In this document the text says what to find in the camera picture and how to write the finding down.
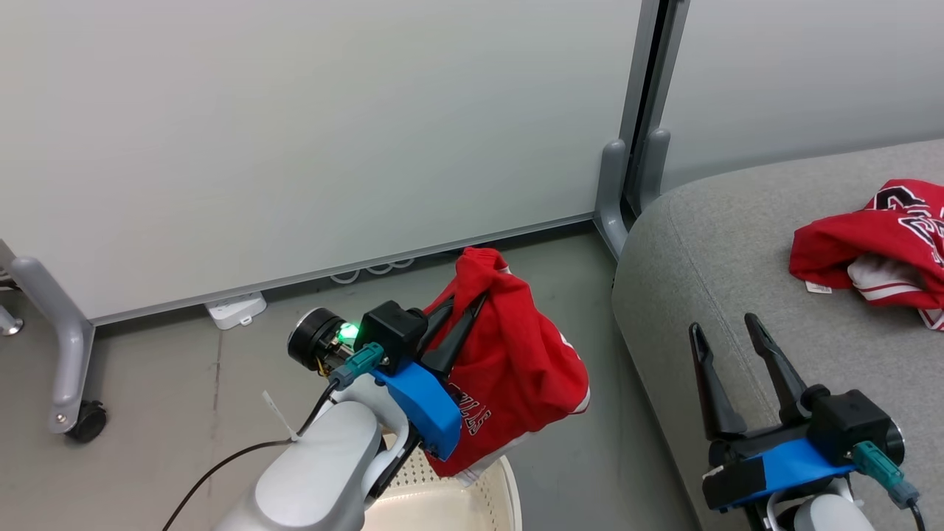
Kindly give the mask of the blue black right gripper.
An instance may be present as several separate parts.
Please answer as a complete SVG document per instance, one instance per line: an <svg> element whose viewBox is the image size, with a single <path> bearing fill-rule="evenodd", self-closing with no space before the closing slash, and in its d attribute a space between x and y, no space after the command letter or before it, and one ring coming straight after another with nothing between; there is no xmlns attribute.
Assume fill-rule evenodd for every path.
<svg viewBox="0 0 944 531"><path fill-rule="evenodd" d="M704 330L693 322L689 343L704 433L710 441L711 470L701 482L708 508L765 514L780 499L825 495L856 507L849 477L856 428L846 420L806 421L809 414L800 403L805 381L755 313L745 313L744 322L774 386L781 423L796 425L747 431L715 371Z"/></svg>

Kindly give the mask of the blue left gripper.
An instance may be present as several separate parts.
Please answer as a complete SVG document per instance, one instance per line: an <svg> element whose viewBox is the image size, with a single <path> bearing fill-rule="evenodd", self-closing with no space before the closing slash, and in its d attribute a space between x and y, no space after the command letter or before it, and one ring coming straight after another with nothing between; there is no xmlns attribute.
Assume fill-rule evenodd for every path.
<svg viewBox="0 0 944 531"><path fill-rule="evenodd" d="M444 300L428 313L428 327L420 340L423 367L410 363L395 375L373 370L375 380L387 386L394 402L420 434L426 450L439 461L448 460L461 440L462 416L458 404L434 374L451 373L486 299L486 295L476 296L436 347L429 345L456 313L454 299Z"/></svg>

